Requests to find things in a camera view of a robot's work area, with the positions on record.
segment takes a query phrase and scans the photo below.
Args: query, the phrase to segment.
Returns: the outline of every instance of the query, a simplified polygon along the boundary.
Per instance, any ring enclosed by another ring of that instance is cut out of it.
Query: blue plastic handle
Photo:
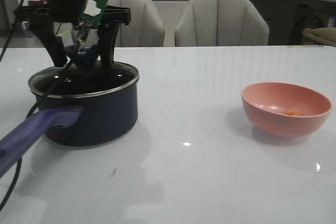
[[[80,115],[70,109],[48,109],[33,114],[0,140],[0,178],[51,127],[69,127]]]

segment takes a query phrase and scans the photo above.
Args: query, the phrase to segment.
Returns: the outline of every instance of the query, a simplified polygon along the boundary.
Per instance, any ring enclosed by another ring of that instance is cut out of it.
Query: pink bowl
[[[316,131],[332,110],[331,101],[323,94],[288,83],[255,83],[241,94],[250,121],[282,137],[300,137]]]

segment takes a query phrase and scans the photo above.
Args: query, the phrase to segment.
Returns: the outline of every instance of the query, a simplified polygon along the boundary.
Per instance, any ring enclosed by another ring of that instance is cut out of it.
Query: table surface
[[[136,66],[139,119],[121,138],[66,147],[42,137],[0,223],[336,223],[336,112],[296,139],[255,128],[240,92],[277,81],[336,101],[333,47],[117,48]],[[9,49],[0,63],[0,137],[34,103],[27,80],[45,49]],[[4,195],[12,168],[0,179]]]

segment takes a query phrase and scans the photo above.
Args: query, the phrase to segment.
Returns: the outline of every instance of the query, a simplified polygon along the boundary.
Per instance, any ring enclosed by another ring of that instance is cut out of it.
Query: chair
[[[191,0],[174,35],[177,47],[262,46],[269,28],[249,0]]]
[[[162,47],[164,28],[159,14],[151,0],[108,0],[108,5],[131,8],[131,22],[121,24],[116,47]],[[75,43],[78,31],[72,29]],[[98,36],[94,29],[89,33],[84,46],[97,43]]]

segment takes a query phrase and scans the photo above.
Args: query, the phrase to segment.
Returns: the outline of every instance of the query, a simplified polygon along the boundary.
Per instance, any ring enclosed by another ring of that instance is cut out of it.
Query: pot
[[[60,68],[51,67],[33,75],[28,85],[39,99],[58,78]],[[80,111],[75,124],[63,129],[51,127],[45,135],[68,146],[102,144],[125,134],[138,119],[138,70],[129,64],[114,62],[102,69],[100,62],[88,70],[70,67],[61,82],[38,109],[66,108]]]

